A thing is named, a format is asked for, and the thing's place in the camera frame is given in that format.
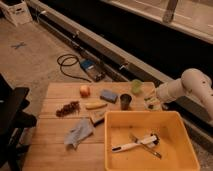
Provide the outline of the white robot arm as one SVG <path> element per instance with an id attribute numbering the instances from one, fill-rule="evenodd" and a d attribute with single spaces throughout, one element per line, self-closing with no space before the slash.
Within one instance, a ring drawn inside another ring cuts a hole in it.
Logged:
<path id="1" fill-rule="evenodd" d="M 186 69 L 180 78 L 160 84 L 145 97 L 155 96 L 161 103 L 170 103 L 186 95 L 192 95 L 200 101 L 213 123 L 212 80 L 199 69 Z"/>

